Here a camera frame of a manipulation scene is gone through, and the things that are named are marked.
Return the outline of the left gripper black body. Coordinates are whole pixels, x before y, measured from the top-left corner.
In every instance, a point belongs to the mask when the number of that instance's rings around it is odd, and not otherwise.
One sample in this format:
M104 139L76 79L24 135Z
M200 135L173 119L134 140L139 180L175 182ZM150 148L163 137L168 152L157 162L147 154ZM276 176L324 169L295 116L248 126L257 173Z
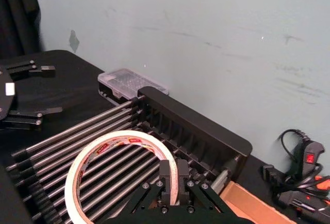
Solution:
M1 65L1 121L7 117L15 96L15 83L9 72L13 67L13 65Z

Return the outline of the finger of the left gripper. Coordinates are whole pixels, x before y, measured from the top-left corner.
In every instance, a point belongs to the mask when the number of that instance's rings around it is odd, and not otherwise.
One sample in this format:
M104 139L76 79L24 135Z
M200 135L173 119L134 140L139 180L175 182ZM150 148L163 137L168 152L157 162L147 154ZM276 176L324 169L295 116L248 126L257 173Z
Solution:
M4 68L14 78L30 76L54 77L56 74L56 68L54 66L39 66L34 60L12 63L5 65Z
M7 116L1 119L1 131L7 129L39 129L43 123L44 116L57 114L62 111L62 107L47 108L38 111L10 110Z

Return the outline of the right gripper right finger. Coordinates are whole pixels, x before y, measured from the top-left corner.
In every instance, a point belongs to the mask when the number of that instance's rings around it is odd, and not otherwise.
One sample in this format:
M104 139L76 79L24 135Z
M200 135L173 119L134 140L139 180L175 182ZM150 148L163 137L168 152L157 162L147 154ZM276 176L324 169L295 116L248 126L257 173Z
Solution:
M219 193L230 179L230 169L224 170L212 183L200 181L198 183L186 175L188 162L178 160L178 195L180 206L185 206L188 213L229 213L229 206L220 198Z

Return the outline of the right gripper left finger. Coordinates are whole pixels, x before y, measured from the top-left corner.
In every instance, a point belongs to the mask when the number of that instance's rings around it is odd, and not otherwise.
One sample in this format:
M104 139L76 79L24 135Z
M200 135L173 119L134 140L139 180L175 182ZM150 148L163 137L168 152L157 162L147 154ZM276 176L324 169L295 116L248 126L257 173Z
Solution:
M156 208L166 213L171 200L170 183L170 163L168 160L161 160L159 179L154 184L148 182L141 184L123 208L123 213L133 214Z

